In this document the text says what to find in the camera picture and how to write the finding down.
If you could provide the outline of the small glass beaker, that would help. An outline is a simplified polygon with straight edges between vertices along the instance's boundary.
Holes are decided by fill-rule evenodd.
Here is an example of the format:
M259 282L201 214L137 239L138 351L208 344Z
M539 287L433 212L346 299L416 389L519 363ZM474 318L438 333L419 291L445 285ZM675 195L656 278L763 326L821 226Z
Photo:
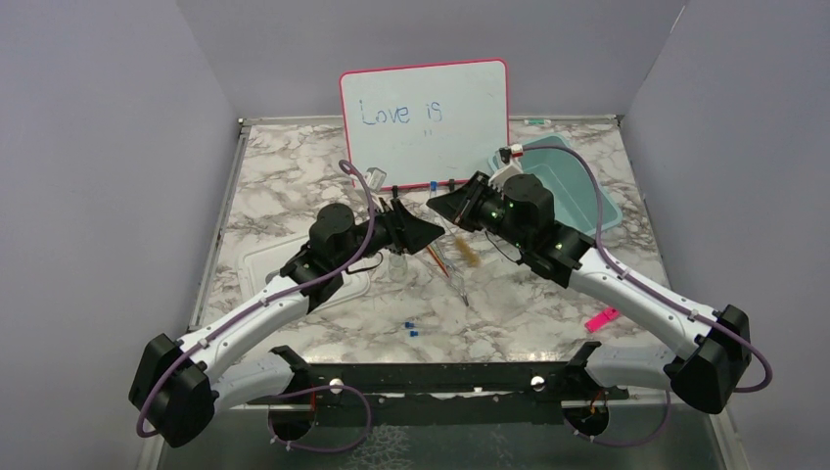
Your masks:
M408 273L408 260L404 255L390 254L388 259L388 276L392 282L402 283Z

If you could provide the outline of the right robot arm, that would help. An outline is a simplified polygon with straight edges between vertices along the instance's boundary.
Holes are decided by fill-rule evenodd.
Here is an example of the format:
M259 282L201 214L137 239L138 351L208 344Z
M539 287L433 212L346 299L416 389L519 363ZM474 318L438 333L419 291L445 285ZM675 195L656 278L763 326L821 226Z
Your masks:
M556 219L554 196L536 176L514 175L496 189L478 172L427 205L459 228L497 236L539 277L615 308L662 342L656 349L598 347L566 370L573 396L587 399L614 386L671 390L695 409L718 414L738 391L752 356L748 315L636 279L623 263L603 256L593 238Z

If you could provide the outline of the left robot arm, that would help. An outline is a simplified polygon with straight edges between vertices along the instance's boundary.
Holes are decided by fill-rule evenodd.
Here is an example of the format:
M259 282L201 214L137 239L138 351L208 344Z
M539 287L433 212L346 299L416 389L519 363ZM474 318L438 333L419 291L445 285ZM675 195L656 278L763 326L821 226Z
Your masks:
M244 353L328 302L359 260L382 250L414 255L443 233L398 199L371 205L361 223L347 205L325 206L307 241L257 294L206 327L178 339L160 333L146 344L128 392L139 411L137 435L160 435L172 447L191 442L232 402L228 372Z

